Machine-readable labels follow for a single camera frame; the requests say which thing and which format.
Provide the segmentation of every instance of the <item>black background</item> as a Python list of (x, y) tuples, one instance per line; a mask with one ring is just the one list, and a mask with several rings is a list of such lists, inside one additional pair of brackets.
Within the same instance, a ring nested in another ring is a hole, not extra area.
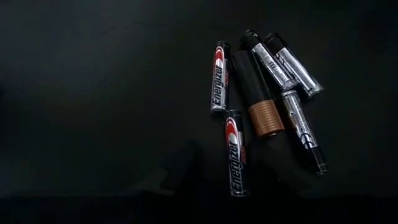
[(207, 181), (224, 179), (211, 63), (217, 40), (236, 50), (246, 29), (278, 32), (325, 87), (305, 112), (330, 171), (307, 195), (398, 194), (384, 1), (1, 0), (0, 195), (120, 192), (189, 139)]

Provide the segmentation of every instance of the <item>aa battery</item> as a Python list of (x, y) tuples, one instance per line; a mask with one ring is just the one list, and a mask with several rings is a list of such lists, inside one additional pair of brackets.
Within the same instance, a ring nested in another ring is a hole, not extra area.
[(315, 169), (318, 175), (324, 174), (327, 172), (326, 162), (312, 133), (310, 123), (304, 115), (297, 92), (295, 90), (287, 91), (282, 94), (282, 98), (292, 127), (300, 139), (301, 146), (308, 152), (312, 169)]
[(309, 98), (323, 90), (322, 86), (307, 72), (280, 35), (269, 34), (264, 42), (279, 63), (300, 82)]
[(242, 86), (249, 104), (249, 114), (257, 136), (270, 136), (284, 130), (284, 125), (253, 53), (246, 50), (238, 51), (231, 61), (236, 82)]
[(228, 109), (228, 61), (231, 47), (225, 41), (216, 43), (213, 61), (210, 112), (224, 113)]
[(233, 197), (245, 197), (250, 194), (248, 184), (248, 165), (243, 139), (242, 112), (226, 112), (225, 135), (228, 149), (229, 189)]
[(276, 59), (268, 52), (258, 34), (253, 30), (247, 30), (244, 33), (242, 42), (258, 56), (258, 59), (272, 75), (282, 91), (290, 90), (298, 84), (297, 80), (284, 67), (278, 64)]

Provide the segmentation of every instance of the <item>dark tabletop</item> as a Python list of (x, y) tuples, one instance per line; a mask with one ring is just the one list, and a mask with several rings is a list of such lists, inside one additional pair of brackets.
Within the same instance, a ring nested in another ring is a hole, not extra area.
[(120, 192), (189, 139), (217, 182), (213, 51), (246, 29), (278, 32), (325, 87), (305, 105), (330, 166), (310, 194), (396, 195), (395, 21), (384, 1), (0, 0), (0, 195)]

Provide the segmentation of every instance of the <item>silver metallic battery casing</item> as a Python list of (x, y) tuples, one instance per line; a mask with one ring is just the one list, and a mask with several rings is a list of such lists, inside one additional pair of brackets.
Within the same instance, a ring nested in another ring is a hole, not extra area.
[(275, 57), (300, 82), (309, 98), (323, 90), (322, 86), (307, 72), (289, 49), (284, 47), (275, 54)]
[(258, 56), (261, 63), (267, 68), (274, 80), (278, 83), (282, 91), (287, 91), (295, 87), (298, 82), (289, 72), (281, 67), (273, 56), (267, 51), (263, 43), (258, 43), (252, 48), (252, 51)]
[(228, 59), (229, 45), (217, 42), (213, 61), (213, 84), (211, 86), (211, 113), (224, 113), (228, 109)]
[(324, 174), (327, 171), (326, 162), (312, 133), (310, 123), (304, 115), (297, 92), (295, 90), (286, 91), (282, 94), (282, 99), (296, 135), (302, 146), (307, 150), (316, 173), (318, 175)]

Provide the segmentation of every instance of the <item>black and copper battery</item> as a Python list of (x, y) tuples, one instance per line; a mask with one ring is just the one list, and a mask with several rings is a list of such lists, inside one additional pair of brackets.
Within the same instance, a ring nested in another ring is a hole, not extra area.
[(311, 125), (304, 115), (297, 92), (295, 90), (286, 91), (282, 93), (282, 99), (292, 127), (300, 140), (300, 146), (308, 153), (310, 168), (318, 175), (324, 174), (327, 172), (326, 162), (313, 135)]
[(225, 137), (228, 150), (229, 189), (232, 197), (250, 195), (248, 164), (243, 138), (242, 112), (229, 110), (225, 113)]
[(218, 41), (214, 52), (210, 112), (223, 114), (228, 109), (228, 63), (231, 47)]
[(322, 86), (307, 72), (280, 35), (277, 33), (269, 34), (264, 43), (279, 63), (298, 80), (309, 98), (323, 90)]
[(294, 79), (294, 77), (289, 74), (289, 72), (284, 67), (281, 67), (278, 64), (276, 59), (267, 50), (264, 43), (262, 43), (258, 34), (255, 33), (253, 30), (247, 30), (244, 33), (241, 42), (244, 46), (246, 46), (256, 54), (263, 66), (265, 66), (267, 71), (278, 83), (282, 91), (290, 90), (298, 84), (297, 80)]
[(232, 56), (234, 77), (240, 83), (249, 103), (251, 121), (259, 137), (274, 135), (284, 130), (259, 65), (252, 52), (241, 50)]

